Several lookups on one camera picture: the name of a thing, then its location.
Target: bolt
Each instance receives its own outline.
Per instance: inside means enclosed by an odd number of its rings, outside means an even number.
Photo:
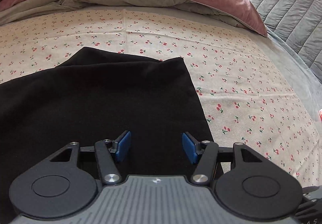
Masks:
[[[194,175],[192,179],[194,180],[194,182],[203,183],[208,180],[208,177],[203,174],[197,174],[197,175]]]
[[[120,176],[119,175],[116,175],[116,174],[107,174],[107,175],[105,175],[104,180],[106,182],[113,183],[113,182],[119,181],[120,180]]]

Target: black fabric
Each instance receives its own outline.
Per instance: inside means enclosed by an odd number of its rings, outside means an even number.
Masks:
[[[182,58],[166,61],[84,47],[56,68],[0,85],[0,223],[14,217],[10,183],[71,141],[132,133],[122,176],[186,175],[181,133],[212,140]]]

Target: cherry pattern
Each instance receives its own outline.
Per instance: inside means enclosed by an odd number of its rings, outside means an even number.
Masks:
[[[269,58],[236,31],[126,10],[34,17],[0,26],[0,84],[56,67],[85,46],[183,58],[219,145],[242,141],[303,186],[321,185],[312,119]]]

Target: gray quilted pillow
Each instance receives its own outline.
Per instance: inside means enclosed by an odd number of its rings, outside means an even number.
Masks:
[[[322,0],[250,0],[268,29],[322,81]]]

